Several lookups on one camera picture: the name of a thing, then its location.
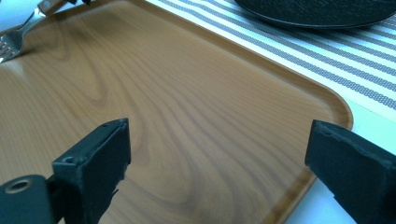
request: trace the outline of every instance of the striped placemat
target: striped placemat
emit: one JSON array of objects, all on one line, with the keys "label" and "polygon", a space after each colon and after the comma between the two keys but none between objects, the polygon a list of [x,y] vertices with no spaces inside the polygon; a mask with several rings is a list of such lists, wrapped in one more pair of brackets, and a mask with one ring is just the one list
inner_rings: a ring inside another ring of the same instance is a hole
[{"label": "striped placemat", "polygon": [[345,30],[279,28],[234,0],[148,0],[396,121],[396,16]]}]

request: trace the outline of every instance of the utensil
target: utensil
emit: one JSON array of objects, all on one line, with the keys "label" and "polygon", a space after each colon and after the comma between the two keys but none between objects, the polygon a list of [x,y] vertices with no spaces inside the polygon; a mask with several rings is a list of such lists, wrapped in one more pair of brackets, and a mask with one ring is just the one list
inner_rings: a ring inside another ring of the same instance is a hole
[{"label": "utensil", "polygon": [[0,63],[19,56],[23,48],[24,36],[29,30],[66,3],[64,0],[43,0],[20,29],[2,35],[0,37]]}]

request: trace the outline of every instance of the tabletop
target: tabletop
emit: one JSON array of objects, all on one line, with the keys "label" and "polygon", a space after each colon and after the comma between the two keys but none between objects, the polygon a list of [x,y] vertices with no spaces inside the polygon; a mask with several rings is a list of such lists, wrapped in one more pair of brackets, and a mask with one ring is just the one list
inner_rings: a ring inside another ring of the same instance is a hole
[{"label": "tabletop", "polygon": [[[365,28],[307,32],[265,24],[230,0],[150,2],[335,90],[352,110],[352,131],[396,153],[393,137],[396,130],[395,17]],[[34,1],[3,0],[0,3],[0,30],[23,23],[35,4]],[[312,64],[322,70],[307,69],[306,62],[313,60]],[[354,223],[319,180],[287,222]]]}]

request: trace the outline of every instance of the tray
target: tray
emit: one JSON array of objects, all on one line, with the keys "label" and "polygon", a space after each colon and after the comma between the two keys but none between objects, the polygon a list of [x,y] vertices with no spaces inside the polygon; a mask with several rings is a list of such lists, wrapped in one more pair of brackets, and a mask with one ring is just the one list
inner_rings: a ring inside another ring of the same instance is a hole
[{"label": "tray", "polygon": [[48,19],[0,64],[0,182],[129,118],[133,162],[101,223],[280,223],[315,177],[312,119],[350,128],[333,91],[150,3]]}]

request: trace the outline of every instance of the striped cloth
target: striped cloth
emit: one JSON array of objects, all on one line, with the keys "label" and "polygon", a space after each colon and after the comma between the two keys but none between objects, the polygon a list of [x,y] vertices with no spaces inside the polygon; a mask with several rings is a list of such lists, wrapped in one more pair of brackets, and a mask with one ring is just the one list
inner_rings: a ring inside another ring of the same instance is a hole
[{"label": "striped cloth", "polygon": [[234,0],[148,0],[396,121],[396,16],[347,30],[268,25]]}]

